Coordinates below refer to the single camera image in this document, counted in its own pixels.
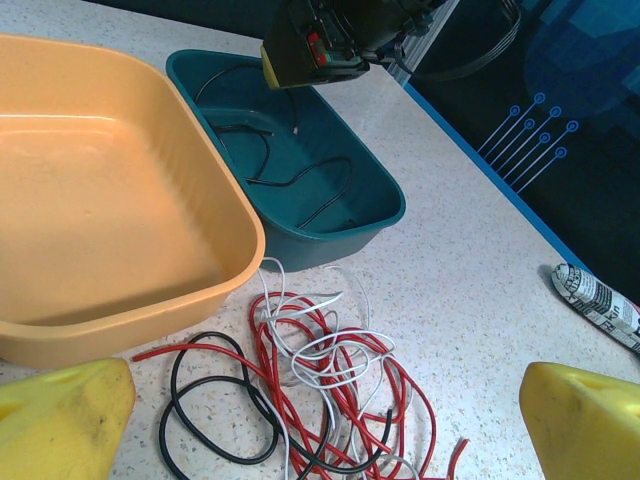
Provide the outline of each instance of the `black cable bundle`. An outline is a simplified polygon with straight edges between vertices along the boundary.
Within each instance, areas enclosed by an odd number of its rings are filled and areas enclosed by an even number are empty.
[[[203,332],[194,336],[188,343],[198,343],[198,341],[202,340],[203,338],[220,338],[225,342],[227,342],[229,345],[231,345],[239,356],[245,358],[244,352],[240,348],[240,345],[238,345],[238,343],[233,338],[229,337],[228,335],[225,335],[224,333]],[[173,475],[180,480],[189,480],[189,477],[187,477],[184,474],[184,472],[182,472],[182,470],[180,470],[180,468],[173,461],[173,458],[171,457],[171,454],[169,453],[169,449],[167,446],[167,436],[166,436],[167,421],[169,419],[169,415],[171,414],[171,411],[174,409],[180,421],[185,426],[185,428],[189,432],[191,432],[205,447],[207,447],[212,452],[218,454],[222,458],[239,465],[257,465],[267,460],[273,454],[273,452],[277,447],[278,436],[285,435],[285,432],[282,431],[282,428],[280,427],[280,424],[278,423],[276,416],[273,415],[273,413],[267,406],[266,402],[264,401],[264,397],[262,396],[262,393],[260,392],[260,390],[258,390],[258,388],[256,388],[251,383],[248,368],[244,364],[241,364],[242,378],[230,377],[228,375],[212,375],[212,376],[207,376],[207,377],[194,380],[188,383],[187,385],[185,385],[184,387],[182,387],[180,390],[178,390],[178,373],[180,370],[180,364],[182,363],[182,360],[184,359],[184,356],[186,355],[186,353],[187,353],[186,350],[183,350],[180,353],[178,353],[173,363],[173,368],[171,369],[171,379],[170,379],[171,400],[165,407],[164,412],[162,413],[162,417],[160,418],[159,432],[158,432],[158,442],[160,444],[160,453],[162,455],[162,459],[164,460],[165,464],[167,465],[169,470],[171,470],[171,473],[173,473]],[[211,441],[211,439],[209,439],[204,433],[202,433],[202,431],[198,429],[198,427],[196,427],[193,424],[193,422],[191,422],[189,417],[187,417],[186,413],[184,412],[184,409],[182,408],[182,405],[180,404],[180,399],[191,390],[197,387],[200,387],[202,385],[205,385],[207,383],[214,383],[214,382],[233,383],[236,385],[243,386],[246,389],[247,394],[249,395],[249,399],[251,400],[251,403],[256,407],[258,412],[260,412],[260,414],[269,422],[269,424],[273,428],[273,438],[271,439],[271,442],[269,443],[264,453],[261,453],[260,455],[251,457],[251,458],[243,458],[243,457],[238,457],[236,455],[233,455],[223,450],[221,447],[219,447],[213,441]],[[342,475],[358,474],[368,469],[369,467],[371,467],[382,454],[382,449],[378,448],[376,452],[369,458],[369,460],[367,460],[361,465],[358,465],[356,467],[351,467],[351,468],[336,467],[322,461],[320,459],[320,456],[322,455],[322,453],[324,452],[324,449],[327,446],[327,443],[329,441],[329,434],[330,434],[329,416],[326,409],[327,407],[325,405],[325,415],[324,415],[325,422],[323,426],[322,441],[320,442],[320,444],[318,445],[318,448],[314,453],[308,452],[304,448],[304,446],[300,445],[300,443],[298,443],[293,437],[289,437],[291,448],[296,449],[302,456],[304,456],[309,461],[305,470],[298,476],[298,480],[304,480],[309,475],[309,473],[311,473],[311,470],[313,470],[313,468],[315,467],[320,467],[326,471],[338,473]],[[391,432],[391,419],[392,419],[392,411],[388,410],[385,429],[381,439],[382,444],[386,444],[389,439],[389,434]]]

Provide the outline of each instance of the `yellow object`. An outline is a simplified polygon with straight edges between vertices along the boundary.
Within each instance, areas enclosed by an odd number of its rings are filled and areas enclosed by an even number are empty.
[[[212,315],[260,221],[169,79],[104,48],[0,35],[0,358],[60,368]]]
[[[269,85],[269,88],[274,90],[279,89],[280,82],[278,82],[278,77],[276,77],[276,72],[273,70],[271,60],[269,60],[269,54],[267,54],[267,50],[264,48],[264,45],[260,47],[260,56],[262,57],[262,72],[264,73],[267,85]]]
[[[640,385],[533,363],[520,408],[547,480],[640,478]]]
[[[121,359],[0,386],[0,478],[106,479],[134,400]]]

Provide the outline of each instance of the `yellow plastic block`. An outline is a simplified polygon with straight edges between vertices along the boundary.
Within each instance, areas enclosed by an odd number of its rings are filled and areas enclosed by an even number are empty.
[[[640,478],[640,385],[533,363],[520,408],[547,480]]]
[[[0,479],[106,479],[135,400],[124,360],[0,386]]]

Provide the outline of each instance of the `black wire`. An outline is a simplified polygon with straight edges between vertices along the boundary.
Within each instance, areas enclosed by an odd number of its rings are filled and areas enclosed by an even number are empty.
[[[195,97],[193,97],[193,103],[195,103],[197,105],[198,101],[200,100],[200,97],[202,96],[204,91],[207,89],[207,87],[209,85],[211,85],[213,82],[215,82],[218,78],[220,78],[220,77],[222,77],[222,76],[224,76],[224,75],[226,75],[228,73],[234,72],[236,70],[241,70],[243,68],[253,68],[255,70],[262,71],[262,65],[256,65],[256,64],[253,64],[253,63],[241,63],[241,64],[238,64],[238,65],[234,65],[232,67],[229,67],[229,68],[225,68],[224,70],[220,70],[214,76],[209,78],[209,80],[204,82],[204,85],[202,85],[202,87],[200,87],[200,90],[198,90],[198,93],[196,93]],[[291,110],[293,111],[293,133],[297,134],[298,133],[298,106],[296,105],[295,98],[293,97],[293,93],[291,92],[290,89],[284,89],[283,92],[289,98],[289,103],[291,104]]]
[[[202,97],[203,92],[215,80],[217,80],[218,78],[222,77],[223,75],[226,75],[226,74],[231,73],[231,72],[233,72],[235,70],[240,70],[240,69],[243,69],[243,68],[253,68],[253,69],[256,69],[256,70],[262,70],[262,66],[255,65],[255,64],[250,64],[250,63],[242,63],[242,64],[239,64],[239,65],[234,65],[234,66],[229,67],[227,69],[221,70],[220,72],[216,73],[211,78],[209,78],[202,85],[202,87],[200,87],[200,90],[198,90],[198,93],[196,93],[196,95],[195,95],[195,97],[193,99],[194,103],[196,103],[196,105],[198,104],[198,101]],[[294,131],[295,134],[297,134],[297,131],[298,131],[298,108],[297,108],[295,99],[294,99],[293,94],[291,93],[291,91],[289,89],[285,89],[284,92],[289,97],[289,102],[291,103],[291,108],[293,110],[293,120],[294,120],[294,122],[293,122],[294,123],[293,131]],[[351,185],[352,174],[353,174],[353,164],[352,164],[351,160],[346,158],[346,157],[331,157],[331,158],[327,158],[327,159],[321,160],[319,162],[316,162],[316,163],[310,165],[309,167],[305,168],[301,172],[299,172],[289,182],[279,183],[279,182],[269,182],[269,181],[261,180],[260,177],[262,176],[262,174],[264,173],[265,169],[267,168],[267,165],[268,165],[269,160],[271,158],[271,146],[269,145],[269,142],[265,137],[266,136],[273,136],[273,132],[270,132],[268,130],[261,130],[261,129],[258,129],[258,128],[255,128],[255,127],[252,127],[252,126],[246,125],[246,124],[231,124],[231,125],[221,125],[221,126],[215,126],[215,125],[211,124],[211,127],[218,134],[245,132],[245,133],[254,133],[254,134],[256,134],[256,135],[258,135],[260,137],[260,139],[262,140],[262,142],[265,145],[265,157],[264,157],[264,160],[262,161],[262,164],[258,168],[258,171],[256,172],[256,174],[253,177],[245,178],[245,180],[249,184],[262,185],[262,186],[268,186],[268,187],[288,187],[290,185],[293,185],[295,182],[300,180],[300,178],[304,177],[307,173],[309,173],[311,170],[313,170],[313,169],[315,169],[317,167],[320,167],[320,166],[328,164],[328,163],[333,163],[333,162],[338,161],[338,160],[339,161],[346,161],[348,163],[348,165],[349,165],[349,176],[347,177],[347,181],[345,182],[345,185],[342,188],[342,190],[340,190],[336,195],[334,195],[329,200],[327,200],[325,203],[323,203],[309,217],[307,217],[306,220],[304,220],[302,223],[300,223],[297,226],[297,228],[299,228],[299,229],[303,229],[303,228],[307,227],[322,212],[324,212],[327,208],[329,208],[331,205],[333,205],[338,200],[340,200],[340,198],[342,198],[342,196],[347,192],[347,190],[349,189],[349,186]],[[224,143],[224,140],[222,140],[220,135],[218,135],[218,138],[220,139],[220,142],[222,143],[224,148],[227,150],[227,152],[229,152],[229,155],[231,156],[231,152],[229,151],[229,149],[227,148],[226,144]]]
[[[319,162],[316,162],[316,163],[314,163],[312,165],[309,165],[308,167],[304,168],[303,170],[298,172],[296,175],[294,175],[293,178],[291,178],[290,180],[288,180],[286,182],[269,182],[269,181],[266,181],[266,180],[260,180],[258,178],[247,178],[246,181],[249,184],[263,185],[263,186],[266,186],[266,187],[279,187],[279,188],[289,187],[289,186],[293,185],[294,183],[296,183],[298,180],[300,180],[302,177],[304,177],[307,173],[311,172],[312,170],[314,170],[314,169],[316,169],[318,167],[321,167],[323,165],[326,165],[326,164],[329,164],[329,163],[336,163],[336,162],[346,162],[347,165],[349,166],[349,175],[347,176],[347,181],[345,182],[344,187],[336,195],[334,195],[328,201],[323,203],[304,222],[302,222],[300,225],[298,225],[298,228],[302,229],[302,228],[305,228],[306,226],[308,226],[313,220],[315,220],[318,217],[318,215],[320,215],[327,208],[329,208],[331,205],[333,205],[338,200],[340,200],[340,198],[345,193],[347,193],[347,190],[349,189],[349,186],[351,185],[351,180],[352,180],[352,177],[353,177],[353,163],[351,162],[350,158],[337,156],[337,157],[330,157],[330,158],[326,158],[324,160],[320,160]]]
[[[218,333],[218,332],[201,333],[193,337],[189,341],[189,343],[197,343],[198,340],[201,340],[207,337],[217,337],[217,338],[223,339],[234,348],[234,350],[238,355],[241,355],[242,357],[244,357],[244,353],[242,352],[240,345],[238,345],[237,342],[233,340],[231,337],[223,333]],[[278,445],[278,435],[279,435],[280,429],[279,429],[279,426],[275,425],[274,422],[271,421],[272,419],[275,420],[275,417],[271,414],[268,407],[265,406],[266,404],[264,404],[264,401],[262,400],[262,396],[260,395],[260,392],[250,383],[249,371],[247,367],[245,365],[242,365],[242,377],[243,377],[242,380],[235,377],[228,377],[226,375],[209,376],[209,377],[204,377],[204,378],[195,380],[187,384],[180,391],[178,391],[178,387],[177,387],[178,371],[180,369],[180,364],[182,362],[182,359],[184,358],[186,353],[187,353],[186,350],[183,350],[180,353],[178,353],[178,356],[176,357],[176,360],[173,364],[173,368],[171,370],[171,380],[170,380],[171,401],[167,404],[162,414],[162,417],[160,418],[160,427],[159,427],[159,435],[158,435],[158,441],[160,443],[160,453],[162,455],[163,460],[169,467],[169,470],[171,470],[171,472],[177,478],[180,478],[181,480],[184,480],[184,479],[188,480],[188,477],[186,477],[184,473],[182,473],[182,471],[178,468],[178,466],[173,461],[169,453],[169,450],[167,448],[167,441],[166,441],[167,420],[169,419],[169,415],[171,414],[171,411],[174,408],[176,410],[178,417],[182,421],[183,425],[187,428],[187,430],[189,430],[209,450],[217,453],[222,458],[225,458],[226,460],[229,460],[231,462],[234,462],[240,465],[257,465],[267,460],[273,454],[273,452],[275,451]],[[206,383],[211,383],[211,382],[230,382],[230,383],[235,383],[237,385],[242,385],[246,388],[252,403],[255,405],[258,411],[267,420],[270,421],[273,427],[273,439],[271,440],[271,443],[269,444],[267,450],[264,453],[253,458],[242,458],[242,457],[233,455],[223,450],[222,448],[217,446],[215,443],[213,443],[204,433],[202,433],[202,431],[198,429],[198,427],[196,427],[191,422],[191,420],[189,420],[189,418],[187,417],[186,413],[182,408],[182,405],[180,404],[180,398],[186,393],[188,393],[189,391],[193,390],[194,388],[204,385]]]
[[[264,160],[262,160],[262,164],[260,165],[260,168],[258,168],[258,171],[253,176],[254,179],[259,179],[260,176],[264,173],[264,170],[267,168],[267,164],[269,163],[269,158],[271,158],[271,146],[269,145],[269,142],[267,141],[265,136],[273,136],[273,132],[270,132],[268,130],[260,130],[258,128],[252,127],[251,125],[246,125],[243,123],[237,123],[232,125],[222,125],[219,127],[212,125],[212,128],[218,134],[220,133],[255,133],[260,137],[260,140],[262,140],[262,143],[264,143],[265,155],[264,155]],[[224,148],[227,150],[227,152],[229,152],[229,149],[227,148],[227,146],[225,145],[224,141],[221,138],[220,138],[220,142],[222,142],[222,145],[224,146]]]
[[[220,338],[224,340],[234,348],[234,350],[238,355],[244,358],[244,353],[240,348],[240,345],[238,345],[238,343],[235,340],[233,340],[228,335],[225,335],[224,333],[203,332],[193,337],[188,343],[197,343],[199,340],[207,337],[215,337],[215,338]],[[192,434],[194,434],[196,438],[198,438],[205,446],[207,446],[207,448],[217,453],[221,457],[240,465],[255,465],[258,463],[262,463],[267,458],[269,458],[273,454],[277,446],[278,435],[284,436],[284,435],[287,435],[287,432],[282,431],[282,427],[280,426],[280,423],[278,422],[276,416],[271,412],[270,408],[267,406],[260,390],[258,390],[255,386],[251,384],[251,379],[249,377],[249,370],[247,369],[247,367],[244,364],[241,364],[242,379],[230,377],[227,375],[207,376],[207,377],[194,380],[193,382],[184,386],[182,389],[178,390],[177,376],[180,370],[180,364],[184,356],[186,355],[186,353],[187,353],[187,350],[181,351],[180,353],[178,353],[174,361],[173,368],[171,370],[171,379],[170,379],[171,400],[169,401],[169,403],[167,404],[167,406],[165,407],[162,413],[162,417],[160,418],[159,432],[158,432],[160,454],[162,455],[162,459],[164,460],[165,464],[167,465],[171,473],[173,473],[173,475],[179,480],[189,480],[189,477],[187,477],[182,472],[182,470],[180,470],[180,468],[176,465],[176,463],[173,461],[173,458],[171,457],[171,454],[169,453],[169,449],[167,446],[167,438],[166,438],[167,421],[169,419],[169,415],[171,414],[171,411],[174,408],[176,410],[176,413],[178,414],[178,417],[180,418],[184,426],[187,428],[187,430],[189,430]],[[226,452],[225,450],[221,449],[220,447],[218,447],[216,444],[214,444],[186,416],[186,414],[184,413],[184,410],[182,409],[182,405],[180,404],[180,399],[191,390],[211,382],[228,382],[228,383],[234,383],[236,385],[241,385],[245,387],[245,389],[247,390],[247,393],[249,394],[249,398],[251,399],[256,409],[273,427],[273,431],[274,431],[273,439],[269,444],[269,447],[264,453],[253,458],[242,458],[242,457],[237,457],[235,455],[232,455]],[[393,413],[392,410],[387,411],[385,429],[381,439],[381,443],[383,445],[387,443],[389,439],[389,434],[391,432],[392,413]],[[369,460],[355,467],[350,467],[350,468],[336,467],[334,465],[331,465],[322,461],[319,457],[322,455],[322,453],[324,452],[328,444],[329,434],[330,434],[328,407],[326,405],[325,405],[324,419],[325,419],[324,428],[323,428],[324,433],[322,436],[322,440],[314,453],[309,453],[304,448],[303,445],[300,445],[300,443],[298,443],[294,438],[289,437],[291,446],[295,448],[309,462],[306,468],[304,469],[304,471],[298,476],[298,480],[304,480],[315,467],[320,467],[327,471],[339,473],[343,475],[358,474],[363,472],[367,468],[371,467],[378,460],[378,458],[382,454],[381,448],[378,448],[377,451],[369,458]]]

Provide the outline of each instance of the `tray rim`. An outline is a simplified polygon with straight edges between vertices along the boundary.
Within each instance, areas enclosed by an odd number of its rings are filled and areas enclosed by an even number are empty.
[[[137,322],[146,317],[164,313],[168,310],[178,309],[188,305],[199,303],[204,300],[209,300],[213,297],[226,296],[249,281],[249,279],[260,267],[260,264],[262,263],[262,259],[264,257],[266,248],[264,228],[262,226],[260,218],[258,217],[258,214],[253,208],[253,205],[244,193],[244,190],[240,187],[240,185],[238,185],[235,175],[230,171],[220,152],[217,150],[217,148],[215,148],[213,142],[211,142],[207,132],[205,132],[202,128],[199,119],[196,118],[192,109],[183,98],[182,94],[178,91],[176,86],[167,75],[165,75],[160,69],[156,68],[150,63],[145,62],[144,60],[141,60],[134,55],[113,48],[31,35],[13,35],[0,33],[0,48],[2,47],[2,43],[5,41],[24,41],[41,45],[55,44],[58,46],[66,46],[68,48],[91,50],[102,55],[109,55],[112,57],[125,59],[126,61],[131,62],[132,67],[137,66],[140,68],[144,68],[151,72],[151,74],[158,77],[162,81],[162,83],[169,89],[171,96],[176,99],[179,107],[186,112],[187,117],[191,120],[189,128],[196,129],[198,136],[205,143],[207,150],[211,154],[211,158],[221,168],[224,179],[230,184],[232,190],[242,204],[242,207],[247,212],[253,226],[253,231],[256,235],[256,251],[254,252],[251,260],[241,272],[229,278],[228,280],[225,280],[224,282],[213,285],[211,287],[207,287],[205,289],[191,292],[175,298],[163,300],[161,302],[145,305],[133,310],[128,310],[125,312],[120,312],[113,315],[108,315],[106,317],[96,318],[93,320],[88,320],[86,322],[80,322],[71,325],[28,325],[13,323],[0,319],[0,338],[22,341],[50,341],[62,339],[68,340],[70,337],[81,337],[84,334],[95,332],[96,330],[108,329],[110,327],[116,327],[122,324]]]

